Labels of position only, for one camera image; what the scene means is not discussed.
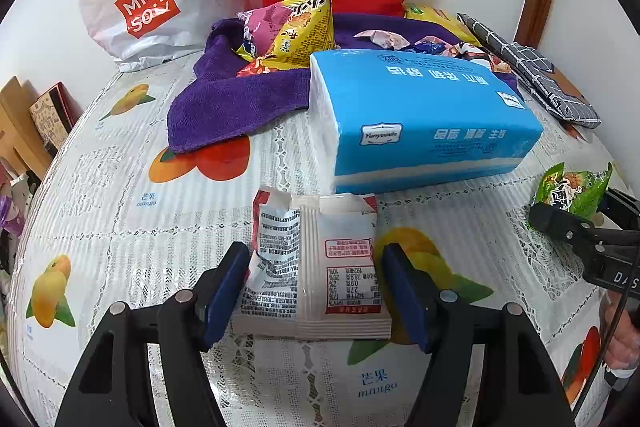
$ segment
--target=mango print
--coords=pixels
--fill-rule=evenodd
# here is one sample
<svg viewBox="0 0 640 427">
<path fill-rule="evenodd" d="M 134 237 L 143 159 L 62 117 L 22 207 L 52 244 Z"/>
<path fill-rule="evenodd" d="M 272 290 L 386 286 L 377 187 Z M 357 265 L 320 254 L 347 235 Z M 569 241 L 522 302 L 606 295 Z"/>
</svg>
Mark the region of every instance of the mango print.
<svg viewBox="0 0 640 427">
<path fill-rule="evenodd" d="M 382 251 L 389 243 L 399 243 L 415 269 L 427 272 L 441 290 L 453 290 L 466 302 L 472 303 L 492 295 L 494 291 L 484 285 L 473 282 L 462 275 L 453 273 L 440 255 L 438 248 L 419 230 L 411 227 L 397 227 L 380 237 L 373 249 L 373 263 L 382 297 L 392 318 L 391 340 L 389 341 L 353 341 L 347 359 L 348 365 L 362 362 L 379 351 L 389 342 L 395 344 L 413 344 L 409 339 L 402 319 L 396 309 L 386 281 L 382 275 Z"/>
<path fill-rule="evenodd" d="M 50 328 L 54 320 L 72 328 L 76 327 L 74 316 L 66 302 L 66 282 L 71 275 L 71 261 L 62 254 L 57 256 L 33 283 L 31 299 L 27 305 L 26 318 L 36 317 L 39 325 Z"/>
<path fill-rule="evenodd" d="M 584 381 L 589 376 L 593 364 L 596 363 L 600 352 L 600 332 L 592 326 L 587 332 L 584 342 L 578 344 L 562 374 L 562 387 L 566 393 L 569 405 L 572 405 L 582 389 Z"/>
<path fill-rule="evenodd" d="M 248 136 L 238 136 L 181 154 L 167 147 L 151 162 L 149 180 L 153 183 L 170 182 L 197 167 L 210 180 L 224 182 L 244 174 L 250 156 Z"/>
<path fill-rule="evenodd" d="M 136 87 L 132 87 L 127 91 L 125 96 L 113 104 L 111 110 L 100 118 L 100 121 L 104 120 L 108 116 L 116 116 L 117 114 L 127 112 L 141 103 L 153 102 L 155 98 L 146 93 L 148 90 L 148 84 L 138 84 Z"/>
</svg>

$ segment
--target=hi logo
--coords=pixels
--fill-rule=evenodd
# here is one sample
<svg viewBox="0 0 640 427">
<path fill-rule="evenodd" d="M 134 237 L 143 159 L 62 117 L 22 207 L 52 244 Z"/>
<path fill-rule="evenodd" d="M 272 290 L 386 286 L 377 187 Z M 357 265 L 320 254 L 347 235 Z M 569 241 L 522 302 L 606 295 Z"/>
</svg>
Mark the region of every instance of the hi logo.
<svg viewBox="0 0 640 427">
<path fill-rule="evenodd" d="M 137 39 L 180 13 L 174 0 L 117 0 L 114 4 L 124 15 L 127 32 Z"/>
</svg>

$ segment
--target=metal screw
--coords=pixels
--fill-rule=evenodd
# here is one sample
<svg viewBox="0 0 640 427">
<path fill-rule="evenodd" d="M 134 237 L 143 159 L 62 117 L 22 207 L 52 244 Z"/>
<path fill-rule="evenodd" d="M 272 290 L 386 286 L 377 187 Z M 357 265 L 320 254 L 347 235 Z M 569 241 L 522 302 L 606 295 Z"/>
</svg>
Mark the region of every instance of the metal screw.
<svg viewBox="0 0 640 427">
<path fill-rule="evenodd" d="M 440 292 L 440 300 L 443 302 L 455 302 L 458 300 L 458 294 L 452 290 L 442 290 Z"/>
<path fill-rule="evenodd" d="M 114 302 L 109 306 L 109 312 L 111 315 L 120 315 L 124 311 L 125 305 L 122 301 Z"/>
<path fill-rule="evenodd" d="M 510 312 L 511 315 L 522 315 L 522 306 L 517 302 L 510 302 L 507 304 L 507 311 Z"/>
<path fill-rule="evenodd" d="M 177 294 L 175 294 L 175 300 L 178 302 L 189 302 L 193 297 L 193 292 L 191 290 L 180 290 Z"/>
</svg>

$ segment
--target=purple object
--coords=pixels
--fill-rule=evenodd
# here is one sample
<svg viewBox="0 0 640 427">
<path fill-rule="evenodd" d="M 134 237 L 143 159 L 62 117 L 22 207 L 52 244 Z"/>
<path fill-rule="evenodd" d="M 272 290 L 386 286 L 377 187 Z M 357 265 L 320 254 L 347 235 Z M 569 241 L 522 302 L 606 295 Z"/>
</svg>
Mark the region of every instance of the purple object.
<svg viewBox="0 0 640 427">
<path fill-rule="evenodd" d="M 0 196 L 0 227 L 17 237 L 24 229 L 24 216 L 9 196 Z"/>
<path fill-rule="evenodd" d="M 244 23 L 222 19 L 207 39 L 193 71 L 196 80 L 173 101 L 167 116 L 169 147 L 176 153 L 256 131 L 285 113 L 307 108 L 309 69 L 236 77 L 247 62 L 234 50 L 242 45 Z M 416 42 L 434 35 L 449 44 L 460 39 L 442 26 L 387 15 L 334 14 L 334 38 L 342 49 L 377 49 L 353 36 L 364 30 L 386 30 Z"/>
</svg>

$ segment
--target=green snack package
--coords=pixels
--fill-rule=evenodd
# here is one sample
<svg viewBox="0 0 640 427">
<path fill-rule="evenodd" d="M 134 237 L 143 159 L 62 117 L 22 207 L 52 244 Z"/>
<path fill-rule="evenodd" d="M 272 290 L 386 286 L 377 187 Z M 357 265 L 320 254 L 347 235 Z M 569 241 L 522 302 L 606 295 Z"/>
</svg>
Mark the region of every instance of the green snack package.
<svg viewBox="0 0 640 427">
<path fill-rule="evenodd" d="M 602 199 L 613 167 L 603 172 L 564 172 L 564 163 L 554 165 L 542 176 L 533 204 L 556 206 L 584 219 L 591 219 Z"/>
</svg>

